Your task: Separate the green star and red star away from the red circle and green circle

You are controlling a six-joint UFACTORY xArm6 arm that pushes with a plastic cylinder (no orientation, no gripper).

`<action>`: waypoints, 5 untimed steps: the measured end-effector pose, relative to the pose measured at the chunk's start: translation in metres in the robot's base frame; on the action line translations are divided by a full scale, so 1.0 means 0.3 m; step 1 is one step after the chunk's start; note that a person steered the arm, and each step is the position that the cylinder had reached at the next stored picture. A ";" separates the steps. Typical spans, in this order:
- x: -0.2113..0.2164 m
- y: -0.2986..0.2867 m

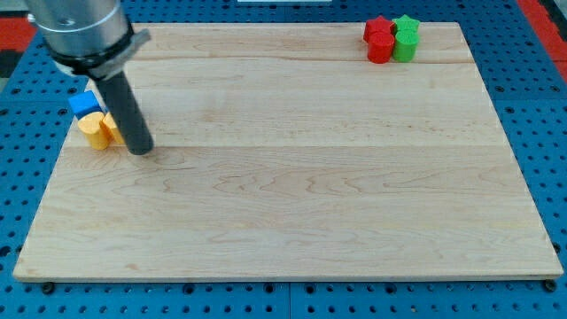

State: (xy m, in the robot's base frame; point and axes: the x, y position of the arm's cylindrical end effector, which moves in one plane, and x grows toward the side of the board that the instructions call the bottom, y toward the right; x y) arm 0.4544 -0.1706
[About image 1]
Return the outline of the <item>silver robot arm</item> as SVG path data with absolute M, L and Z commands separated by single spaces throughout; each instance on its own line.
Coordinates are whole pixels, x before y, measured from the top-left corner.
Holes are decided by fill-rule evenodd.
M 50 55 L 66 74 L 107 81 L 150 41 L 136 32 L 120 0 L 26 0 Z

